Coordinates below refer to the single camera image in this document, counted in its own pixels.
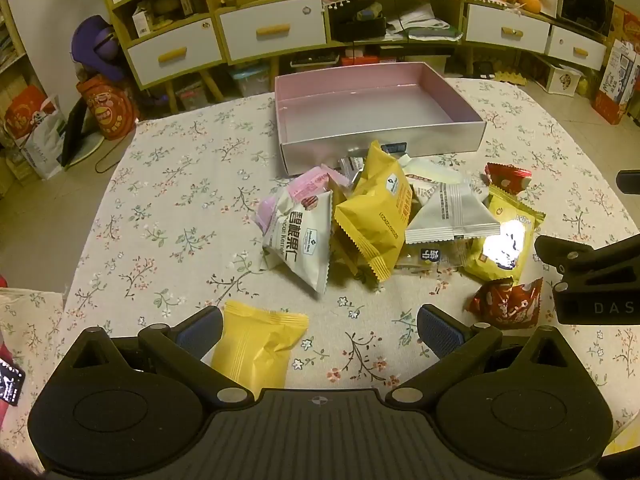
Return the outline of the floral tablecloth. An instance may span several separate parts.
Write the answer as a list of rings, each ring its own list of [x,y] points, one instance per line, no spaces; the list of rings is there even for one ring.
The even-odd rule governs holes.
[[[531,96],[500,82],[450,84],[486,120],[480,148],[432,157],[486,191],[486,162],[533,170],[520,195],[543,212],[540,231],[594,247],[638,232],[634,220],[578,144]],[[272,94],[201,108],[140,124],[99,192],[37,197],[28,221],[1,227],[11,286],[1,295],[1,331],[26,372],[20,404],[9,408],[1,446],[38,464],[27,434],[28,412],[70,344],[87,326],[112,336],[137,335],[152,323],[174,325],[229,300],[258,309],[306,314],[309,326],[291,351],[293,388],[378,388],[383,392],[435,364],[422,344],[416,311],[432,302],[462,318],[480,284],[436,266],[395,274],[382,284],[331,263],[318,297],[287,266],[262,265],[259,203],[280,191]],[[614,434],[639,418],[638,327],[559,326],[610,404]]]

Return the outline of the plain yellow snack bag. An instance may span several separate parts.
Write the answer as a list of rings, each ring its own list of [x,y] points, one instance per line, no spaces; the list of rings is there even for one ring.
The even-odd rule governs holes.
[[[285,386],[291,350],[309,325],[307,315],[257,309],[229,300],[224,305],[224,327],[210,365],[255,398],[264,389]]]

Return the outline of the red snack bag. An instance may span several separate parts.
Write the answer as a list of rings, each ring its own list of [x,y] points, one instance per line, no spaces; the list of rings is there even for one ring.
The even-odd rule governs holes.
[[[498,164],[498,162],[488,162],[485,166],[485,174],[492,185],[514,196],[525,191],[532,180],[532,173],[529,170]]]
[[[485,283],[466,305],[480,321],[499,330],[524,330],[537,325],[544,280],[515,285],[512,278]]]

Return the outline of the yellow blue-label snack bag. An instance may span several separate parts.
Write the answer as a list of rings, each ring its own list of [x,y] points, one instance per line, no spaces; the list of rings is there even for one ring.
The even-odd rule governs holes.
[[[534,233],[546,215],[493,184],[488,210],[499,223],[499,233],[473,240],[462,269],[484,282],[512,278],[518,283],[533,248]]]

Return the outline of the pink wafer snack packet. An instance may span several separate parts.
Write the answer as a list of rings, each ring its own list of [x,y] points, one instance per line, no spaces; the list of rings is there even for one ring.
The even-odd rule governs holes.
[[[274,192],[262,200],[254,215],[255,223],[260,227],[262,232],[266,234],[272,215],[276,210],[278,199],[283,192],[287,192],[288,196],[290,196],[294,202],[301,203],[310,196],[316,196],[319,193],[326,192],[329,189],[329,180],[332,180],[338,185],[350,185],[349,178],[337,170],[326,165],[315,166],[285,185],[281,191]]]

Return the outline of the wooden cabinet with drawers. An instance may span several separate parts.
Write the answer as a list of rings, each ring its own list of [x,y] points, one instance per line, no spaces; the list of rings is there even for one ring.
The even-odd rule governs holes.
[[[375,46],[385,56],[428,44],[533,52],[598,70],[605,58],[612,0],[540,0],[541,14],[469,0],[376,0],[386,17],[381,39],[331,37],[323,0],[105,0],[115,34],[140,89],[170,86],[217,65],[329,48]]]

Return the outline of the white triangular snack bag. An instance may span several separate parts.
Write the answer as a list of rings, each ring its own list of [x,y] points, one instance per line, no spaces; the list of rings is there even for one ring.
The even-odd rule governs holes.
[[[500,222],[466,183],[439,183],[406,229],[408,245],[470,240],[500,233]]]

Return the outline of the black box on shelf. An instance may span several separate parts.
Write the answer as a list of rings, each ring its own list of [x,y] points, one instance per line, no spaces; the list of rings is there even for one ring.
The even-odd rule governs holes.
[[[381,39],[386,17],[376,0],[349,0],[328,6],[331,37],[339,42]]]

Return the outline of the white pistachio snack bag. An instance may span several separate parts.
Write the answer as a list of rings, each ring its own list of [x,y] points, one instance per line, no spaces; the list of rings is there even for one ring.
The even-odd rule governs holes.
[[[319,295],[329,277],[332,198],[326,191],[296,202],[283,191],[262,240],[263,248]]]

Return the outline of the cream red-label snack packet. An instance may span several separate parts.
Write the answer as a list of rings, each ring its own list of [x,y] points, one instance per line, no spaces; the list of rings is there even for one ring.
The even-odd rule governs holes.
[[[405,154],[397,161],[421,206],[428,202],[440,184],[458,184],[464,181],[459,171],[435,164],[424,157],[412,158]]]

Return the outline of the orange printed bag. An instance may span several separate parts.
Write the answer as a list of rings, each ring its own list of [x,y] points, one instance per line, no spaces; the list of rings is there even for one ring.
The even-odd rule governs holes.
[[[97,74],[78,82],[76,89],[106,140],[123,138],[134,130],[138,109],[126,87]]]

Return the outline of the pink cardboard tray box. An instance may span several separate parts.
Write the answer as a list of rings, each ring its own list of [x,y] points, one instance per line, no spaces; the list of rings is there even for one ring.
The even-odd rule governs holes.
[[[284,170],[297,176],[364,156],[372,142],[411,157],[475,152],[486,122],[423,62],[310,70],[274,82]]]

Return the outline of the yellow printed snack bag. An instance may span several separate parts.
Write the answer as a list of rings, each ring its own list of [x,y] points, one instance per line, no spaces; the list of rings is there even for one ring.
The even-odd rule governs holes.
[[[352,273],[366,266],[375,278],[390,278],[405,245],[412,188],[398,159],[371,143],[349,196],[333,208],[332,245]]]

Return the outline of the purple cushion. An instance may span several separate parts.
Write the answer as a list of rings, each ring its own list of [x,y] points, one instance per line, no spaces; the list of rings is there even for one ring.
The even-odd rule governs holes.
[[[80,80],[103,76],[110,81],[125,77],[126,60],[115,29],[101,15],[89,16],[74,31],[70,55]]]

